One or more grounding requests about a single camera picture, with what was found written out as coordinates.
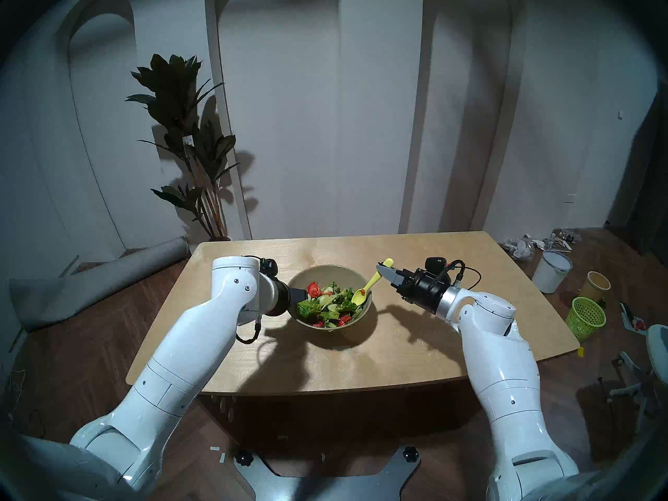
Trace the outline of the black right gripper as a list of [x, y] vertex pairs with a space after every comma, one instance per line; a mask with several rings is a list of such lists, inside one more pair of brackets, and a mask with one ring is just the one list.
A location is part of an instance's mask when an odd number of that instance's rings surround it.
[[407, 269], [397, 270], [384, 264], [377, 264], [376, 268], [391, 286], [399, 288], [399, 295], [405, 301], [421, 307], [432, 315], [437, 313], [442, 297], [452, 284], [447, 271], [433, 275], [423, 269], [411, 272]]

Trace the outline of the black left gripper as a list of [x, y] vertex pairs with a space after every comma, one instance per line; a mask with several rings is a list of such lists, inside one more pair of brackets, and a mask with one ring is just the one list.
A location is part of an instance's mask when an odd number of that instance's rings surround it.
[[276, 277], [271, 278], [274, 287], [275, 304], [269, 309], [270, 317], [277, 317], [288, 310], [289, 306], [296, 305], [310, 299], [309, 293], [305, 289], [288, 288], [282, 281]]

